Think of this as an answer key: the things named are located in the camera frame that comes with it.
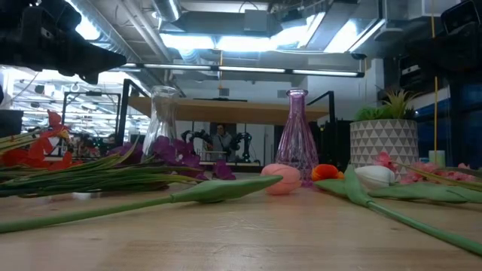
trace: white planter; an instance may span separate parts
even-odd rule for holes
[[[413,120],[365,120],[350,124],[351,164],[370,166],[380,152],[385,151],[393,161],[411,165],[419,159],[416,122]],[[395,180],[407,174],[398,168]]]

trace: wooden table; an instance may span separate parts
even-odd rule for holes
[[[112,206],[159,193],[46,203],[0,199],[0,220]],[[482,208],[380,200],[482,242]],[[135,212],[0,236],[0,270],[482,270],[482,259],[346,200],[300,189]]]

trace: shelf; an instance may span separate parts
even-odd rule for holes
[[[151,116],[151,98],[130,97],[129,105]],[[288,105],[179,99],[176,116],[177,120],[187,121],[284,125],[288,112]],[[328,109],[308,106],[306,114],[308,121],[317,121],[328,115]]]

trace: orange tulip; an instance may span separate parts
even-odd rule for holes
[[[321,164],[313,169],[311,177],[313,181],[338,178],[338,169],[336,166]]]
[[[345,179],[345,175],[343,174],[343,172],[338,172],[337,179],[340,179],[340,180]]]

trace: flower stem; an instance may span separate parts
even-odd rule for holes
[[[132,211],[140,208],[157,206],[165,203],[171,203],[172,197],[168,196],[160,199],[150,199],[143,202],[129,203],[122,206],[114,206],[97,210],[72,212],[64,215],[54,215],[46,218],[30,218],[12,222],[0,223],[0,233],[12,233],[21,230],[33,230],[40,227],[51,226],[73,221],[79,221],[88,218],[95,218],[103,215],[112,215],[119,212]]]
[[[387,215],[391,218],[394,218],[397,221],[400,221],[403,224],[406,224],[412,228],[415,228],[423,233],[427,233],[431,236],[434,236],[437,239],[440,239],[442,241],[448,242],[452,245],[458,246],[460,248],[463,248],[467,251],[473,252],[479,256],[482,256],[482,244],[472,241],[470,239],[467,239],[463,236],[459,236],[453,233],[448,233],[443,230],[439,230],[435,227],[429,226],[427,224],[424,224],[422,222],[416,221],[412,218],[408,218],[404,215],[401,215],[393,210],[387,209],[380,204],[377,204],[375,202],[369,202],[368,203],[368,208],[382,213],[384,215]]]

